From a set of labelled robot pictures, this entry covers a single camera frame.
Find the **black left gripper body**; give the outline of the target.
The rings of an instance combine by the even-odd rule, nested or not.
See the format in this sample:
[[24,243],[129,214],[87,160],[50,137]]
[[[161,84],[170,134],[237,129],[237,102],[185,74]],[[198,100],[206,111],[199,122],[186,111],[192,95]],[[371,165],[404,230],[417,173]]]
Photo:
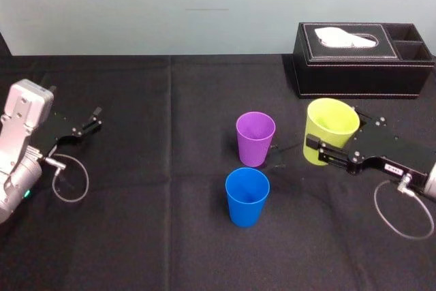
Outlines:
[[76,142],[79,138],[78,124],[56,110],[33,133],[31,146],[40,152],[51,152],[55,146]]

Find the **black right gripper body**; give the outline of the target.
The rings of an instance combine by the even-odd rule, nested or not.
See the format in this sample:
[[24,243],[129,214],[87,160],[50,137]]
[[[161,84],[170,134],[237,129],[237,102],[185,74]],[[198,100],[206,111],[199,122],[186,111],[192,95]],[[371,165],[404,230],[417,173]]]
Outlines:
[[347,158],[351,174],[372,168],[396,178],[410,174],[413,184],[425,184],[435,165],[435,150],[399,137],[387,127],[367,123],[352,137]]

